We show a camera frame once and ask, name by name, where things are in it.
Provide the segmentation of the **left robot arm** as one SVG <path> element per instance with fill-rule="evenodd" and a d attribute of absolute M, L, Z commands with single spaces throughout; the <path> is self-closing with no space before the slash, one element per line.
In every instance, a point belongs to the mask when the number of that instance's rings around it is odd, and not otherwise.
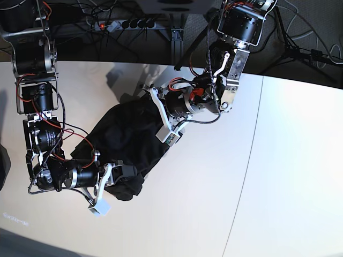
<path fill-rule="evenodd" d="M 205 30 L 208 40 L 214 22 L 218 22 L 219 38 L 206 43 L 204 71 L 196 73 L 191 69 L 193 79 L 176 77 L 161 87 L 143 87 L 161 116 L 162 126 L 156 134 L 161 141 L 179 136 L 181 129 L 194 121 L 193 115 L 203 109 L 215 114 L 215 122 L 222 113 L 230 111 L 250 55 L 249 48 L 258 46 L 263 24 L 276 4 L 276 1 L 224 1 Z"/>

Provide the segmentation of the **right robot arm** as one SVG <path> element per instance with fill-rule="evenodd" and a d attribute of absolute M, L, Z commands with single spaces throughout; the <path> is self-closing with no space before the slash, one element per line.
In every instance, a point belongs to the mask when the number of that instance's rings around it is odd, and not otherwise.
<path fill-rule="evenodd" d="M 26 116 L 29 186 L 37 187 L 37 193 L 78 192 L 90 211 L 104 215 L 110 209 L 105 189 L 134 177 L 137 170 L 121 160 L 102 164 L 94 146 L 88 159 L 65 158 L 66 122 L 53 114 L 65 105 L 58 92 L 55 42 L 48 31 L 51 12 L 44 1 L 1 1 L 1 37 L 12 47 L 17 112 Z"/>

